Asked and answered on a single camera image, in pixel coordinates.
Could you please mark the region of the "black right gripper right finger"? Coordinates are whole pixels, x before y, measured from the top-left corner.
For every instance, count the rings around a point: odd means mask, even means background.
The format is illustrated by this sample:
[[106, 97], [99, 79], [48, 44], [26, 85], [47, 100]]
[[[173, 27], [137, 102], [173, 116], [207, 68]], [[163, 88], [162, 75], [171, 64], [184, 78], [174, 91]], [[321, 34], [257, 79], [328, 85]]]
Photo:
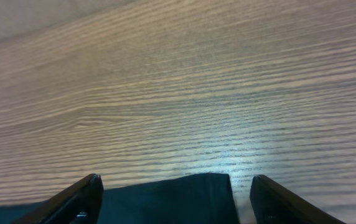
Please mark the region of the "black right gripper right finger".
[[250, 202], [257, 224], [345, 224], [265, 175], [254, 176]]

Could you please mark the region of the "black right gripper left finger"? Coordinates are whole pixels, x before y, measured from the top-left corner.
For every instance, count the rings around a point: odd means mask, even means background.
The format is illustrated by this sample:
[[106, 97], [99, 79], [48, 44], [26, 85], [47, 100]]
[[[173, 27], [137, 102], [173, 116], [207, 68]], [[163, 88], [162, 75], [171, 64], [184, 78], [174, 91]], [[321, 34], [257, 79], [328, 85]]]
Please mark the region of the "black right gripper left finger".
[[97, 224], [103, 191], [101, 176], [89, 174], [12, 224]]

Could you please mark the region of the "black t-shirt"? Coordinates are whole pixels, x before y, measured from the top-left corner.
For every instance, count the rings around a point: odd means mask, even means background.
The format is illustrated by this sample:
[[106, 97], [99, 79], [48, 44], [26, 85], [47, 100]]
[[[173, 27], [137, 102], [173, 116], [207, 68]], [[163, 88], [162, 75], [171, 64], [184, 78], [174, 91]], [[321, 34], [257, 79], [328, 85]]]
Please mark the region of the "black t-shirt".
[[[0, 207], [0, 223], [44, 202]], [[195, 174], [103, 191], [98, 223], [238, 223], [227, 174]]]

